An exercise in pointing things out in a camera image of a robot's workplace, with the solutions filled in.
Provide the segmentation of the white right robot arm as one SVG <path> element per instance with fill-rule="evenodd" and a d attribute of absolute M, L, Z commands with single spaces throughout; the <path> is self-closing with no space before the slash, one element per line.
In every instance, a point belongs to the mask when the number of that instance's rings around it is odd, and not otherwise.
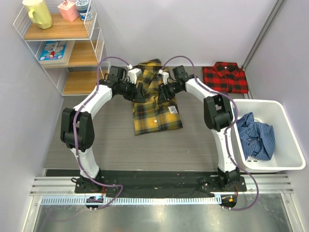
<path fill-rule="evenodd" d="M 203 103 L 204 122 L 211 130 L 218 153 L 218 185 L 224 191 L 231 190 L 240 180 L 240 170 L 235 162 L 231 140 L 234 114 L 230 99 L 214 92 L 203 84 L 194 74 L 189 75 L 184 66 L 174 68 L 174 81 L 170 74 L 160 69 L 157 76 L 163 83 L 159 85 L 158 103 L 174 99 L 181 91 L 194 95 Z"/>

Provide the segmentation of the yellow plaid long sleeve shirt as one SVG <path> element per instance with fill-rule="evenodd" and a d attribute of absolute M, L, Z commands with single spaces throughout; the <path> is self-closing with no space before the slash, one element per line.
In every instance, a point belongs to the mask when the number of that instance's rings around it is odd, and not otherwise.
<path fill-rule="evenodd" d="M 183 122 L 176 99 L 158 104 L 159 85 L 163 80 L 156 75 L 162 68 L 161 61 L 156 58 L 139 63 L 135 67 L 143 72 L 138 82 L 142 83 L 145 99 L 144 103 L 132 103 L 135 135 L 182 128 Z"/>

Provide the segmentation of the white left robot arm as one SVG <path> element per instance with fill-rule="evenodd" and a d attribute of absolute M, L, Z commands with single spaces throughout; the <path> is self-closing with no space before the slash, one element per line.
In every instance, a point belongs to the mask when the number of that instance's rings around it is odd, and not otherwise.
<path fill-rule="evenodd" d="M 93 118 L 115 95 L 122 95 L 130 102 L 143 103 L 142 84 L 138 82 L 141 76 L 141 69 L 130 65 L 126 69 L 111 66 L 110 72 L 104 78 L 97 79 L 94 90 L 80 104 L 65 108 L 62 112 L 60 139 L 74 154 L 80 168 L 80 178 L 76 184 L 85 184 L 93 193 L 107 186 L 102 181 L 94 158 Z"/>

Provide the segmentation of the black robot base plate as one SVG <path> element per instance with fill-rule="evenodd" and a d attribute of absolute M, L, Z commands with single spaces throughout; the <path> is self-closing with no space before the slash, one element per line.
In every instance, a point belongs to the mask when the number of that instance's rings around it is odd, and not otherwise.
<path fill-rule="evenodd" d="M 198 198 L 212 197 L 216 192 L 246 192 L 244 177 L 233 186 L 222 188 L 216 172 L 106 171 L 100 172 L 99 186 L 85 177 L 72 178 L 75 193 L 103 193 L 115 197 L 123 185 L 121 198 Z"/>

